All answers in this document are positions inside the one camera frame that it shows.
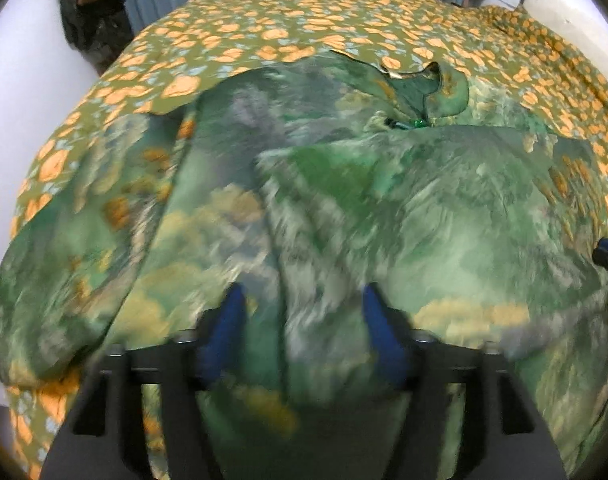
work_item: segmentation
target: green fabric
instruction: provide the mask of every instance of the green fabric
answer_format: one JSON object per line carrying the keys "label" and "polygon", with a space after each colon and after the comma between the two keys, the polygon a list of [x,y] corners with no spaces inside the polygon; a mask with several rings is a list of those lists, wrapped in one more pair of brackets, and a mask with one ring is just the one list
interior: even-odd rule
{"label": "green fabric", "polygon": [[[446,126],[386,126],[422,117]],[[236,280],[242,360],[201,396],[226,478],[368,479],[404,398],[373,372],[364,283],[473,346],[580,303],[570,332],[518,363],[575,461],[608,384],[608,276],[590,261],[606,212],[588,143],[452,68],[389,77],[332,53],[228,78],[99,139],[2,263],[5,381],[38,385],[112,342],[157,344]],[[144,408],[154,426],[155,388]],[[163,444],[149,448],[164,472]]]}

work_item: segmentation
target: wrinkled fabric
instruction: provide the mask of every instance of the wrinkled fabric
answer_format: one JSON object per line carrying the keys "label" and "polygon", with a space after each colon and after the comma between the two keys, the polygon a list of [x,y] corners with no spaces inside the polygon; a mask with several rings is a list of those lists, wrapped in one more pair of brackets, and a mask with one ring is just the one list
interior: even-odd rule
{"label": "wrinkled fabric", "polygon": [[[373,367],[366,283],[472,347],[568,311],[517,366],[571,467],[608,388],[608,275],[590,256],[605,191],[590,144],[502,95],[445,64],[390,73],[331,52],[118,120],[4,258],[2,377],[39,386],[114,342],[159,344],[241,282],[241,360],[200,396],[227,478],[330,479],[341,464],[366,480],[405,405]],[[433,126],[389,127],[413,120]],[[144,411],[162,476],[155,387]]]}
{"label": "wrinkled fabric", "polygon": [[[265,150],[386,132],[386,120],[515,125],[528,132],[531,142],[546,133],[544,123],[526,108],[479,85],[469,92],[466,76],[447,64],[391,77],[331,52],[240,74],[167,116],[120,119],[99,137],[66,189],[22,230],[4,258],[0,377],[21,386],[57,378],[78,352],[94,351],[108,327],[113,337],[138,346],[185,328],[182,305],[195,319],[199,301],[191,291],[200,287],[189,277],[198,274],[192,267],[183,274],[163,270],[178,265],[178,251],[199,268],[212,269],[204,280],[210,293],[201,297],[202,303],[217,299],[243,261],[261,264],[257,258],[268,254],[269,242],[259,241],[262,215],[258,198],[246,193],[252,179],[244,173],[244,164]],[[187,139],[197,127],[199,138],[191,141],[180,170]],[[173,187],[178,171],[179,182]],[[224,221],[214,222],[199,209],[219,210],[222,201],[237,207],[237,200],[251,208],[249,215],[258,222],[253,229],[243,229],[242,239],[248,238],[252,248],[248,254],[241,250],[241,240],[234,242],[223,230]],[[186,235],[198,229],[198,246],[204,236],[221,238],[221,254],[202,254],[190,240],[177,240],[177,246],[164,247],[164,255],[158,256],[157,244],[177,226]],[[202,228],[210,234],[199,231]],[[266,272],[276,274],[270,267]],[[137,279],[149,272],[150,279]],[[165,280],[174,285],[165,288]],[[161,295],[165,313],[155,314],[155,304],[129,307],[150,298],[140,289],[144,284],[161,290],[153,296]],[[277,301],[275,283],[258,282],[256,289],[257,294],[270,295],[264,302]],[[172,297],[167,296],[170,290]],[[136,316],[124,322],[122,312],[113,324],[122,303],[124,312]],[[43,307],[35,309],[34,304]],[[180,319],[181,326],[165,323],[168,317]],[[135,319],[139,329],[133,326]]]}

